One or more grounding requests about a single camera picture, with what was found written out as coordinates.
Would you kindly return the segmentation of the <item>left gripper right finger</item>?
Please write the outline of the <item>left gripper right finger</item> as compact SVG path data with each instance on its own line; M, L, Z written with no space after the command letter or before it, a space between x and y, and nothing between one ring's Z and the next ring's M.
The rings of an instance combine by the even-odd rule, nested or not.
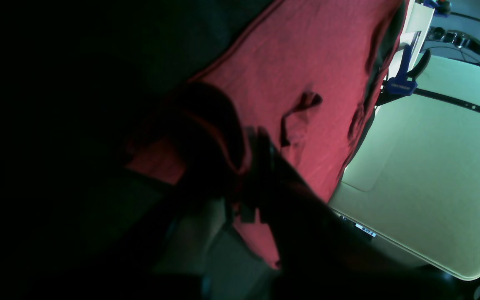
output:
M273 300L462 300L456 284L404 266L352 231L280 156L264 128L246 129L248 204L272 232Z

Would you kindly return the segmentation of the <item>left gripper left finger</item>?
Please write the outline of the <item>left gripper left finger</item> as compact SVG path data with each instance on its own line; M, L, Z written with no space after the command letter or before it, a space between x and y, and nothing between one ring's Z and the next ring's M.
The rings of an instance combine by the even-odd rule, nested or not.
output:
M130 171L0 175L0 300L209 300L223 200Z

